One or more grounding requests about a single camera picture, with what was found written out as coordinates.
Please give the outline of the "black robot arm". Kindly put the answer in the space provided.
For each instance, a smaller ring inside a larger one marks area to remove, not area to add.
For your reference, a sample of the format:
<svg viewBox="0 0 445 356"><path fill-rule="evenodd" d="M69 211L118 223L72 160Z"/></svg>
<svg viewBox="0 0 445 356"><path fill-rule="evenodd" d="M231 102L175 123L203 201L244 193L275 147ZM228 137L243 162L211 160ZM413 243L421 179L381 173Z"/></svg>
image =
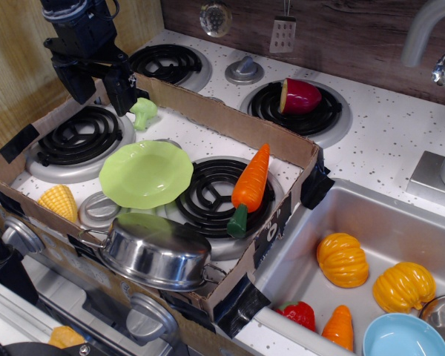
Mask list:
<svg viewBox="0 0 445 356"><path fill-rule="evenodd" d="M111 12L106 1L43 1L42 15L56 32L44 46L56 75L78 103L95 94L95 80L101 79L121 116L136 103L138 90L128 55L115 44L118 1L114 8Z"/></svg>

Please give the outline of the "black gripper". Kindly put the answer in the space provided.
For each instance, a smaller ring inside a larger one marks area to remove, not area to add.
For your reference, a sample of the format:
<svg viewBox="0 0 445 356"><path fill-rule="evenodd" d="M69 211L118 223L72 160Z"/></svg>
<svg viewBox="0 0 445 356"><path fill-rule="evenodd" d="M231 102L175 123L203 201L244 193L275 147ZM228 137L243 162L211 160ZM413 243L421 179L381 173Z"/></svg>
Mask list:
<svg viewBox="0 0 445 356"><path fill-rule="evenodd" d="M95 94L93 78L103 79L118 116L125 115L136 103L136 75L128 64L128 55L116 45L115 36L97 42L48 38L44 46L51 52L58 78L79 104Z"/></svg>

